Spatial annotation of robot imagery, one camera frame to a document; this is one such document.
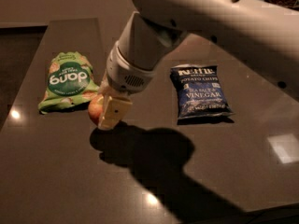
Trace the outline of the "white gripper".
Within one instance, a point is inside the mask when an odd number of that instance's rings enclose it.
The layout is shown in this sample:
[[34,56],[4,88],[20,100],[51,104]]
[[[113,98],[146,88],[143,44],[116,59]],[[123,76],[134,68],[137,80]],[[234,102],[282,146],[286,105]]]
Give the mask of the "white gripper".
[[[109,86],[121,92],[142,92],[153,77],[153,71],[137,68],[127,62],[120,52],[119,42],[116,42],[107,58],[107,73],[103,75],[98,93],[105,96]],[[112,130],[128,113],[131,105],[132,102],[127,98],[106,95],[98,128],[103,131]]]

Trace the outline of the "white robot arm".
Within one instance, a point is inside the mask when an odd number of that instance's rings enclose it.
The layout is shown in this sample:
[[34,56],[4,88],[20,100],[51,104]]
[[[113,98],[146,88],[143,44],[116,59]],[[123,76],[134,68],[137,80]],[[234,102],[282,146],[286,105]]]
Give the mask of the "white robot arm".
[[155,67],[186,34],[200,35],[285,92],[299,96],[299,12],[261,0],[132,0],[135,12],[107,58],[98,126],[114,128],[128,96],[143,91]]

